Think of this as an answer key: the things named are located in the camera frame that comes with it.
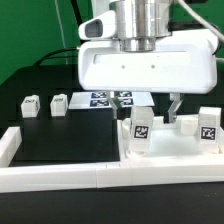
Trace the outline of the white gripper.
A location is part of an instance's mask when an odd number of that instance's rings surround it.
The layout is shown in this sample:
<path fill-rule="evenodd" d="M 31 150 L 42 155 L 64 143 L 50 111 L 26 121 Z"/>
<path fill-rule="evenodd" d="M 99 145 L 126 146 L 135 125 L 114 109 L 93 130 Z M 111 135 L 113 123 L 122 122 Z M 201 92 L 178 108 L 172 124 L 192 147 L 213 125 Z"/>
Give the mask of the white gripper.
<path fill-rule="evenodd" d="M 78 77 L 86 90 L 110 90 L 117 119 L 122 109 L 113 91 L 171 93 L 163 122 L 176 121 L 185 94 L 205 94 L 217 84 L 218 38 L 208 30 L 175 31 L 151 52 L 123 52 L 117 40 L 89 41 L 78 56 Z"/>

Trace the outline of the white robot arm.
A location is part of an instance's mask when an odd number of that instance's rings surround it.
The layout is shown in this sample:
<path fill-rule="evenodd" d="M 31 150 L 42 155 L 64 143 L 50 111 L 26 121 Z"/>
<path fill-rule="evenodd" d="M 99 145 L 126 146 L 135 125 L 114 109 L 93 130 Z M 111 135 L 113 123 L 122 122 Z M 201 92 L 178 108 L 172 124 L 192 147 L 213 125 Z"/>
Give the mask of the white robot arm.
<path fill-rule="evenodd" d="M 166 123 L 185 94 L 217 84 L 216 52 L 224 34 L 186 0 L 107 0 L 79 26 L 78 77 L 86 90 L 168 93 Z"/>

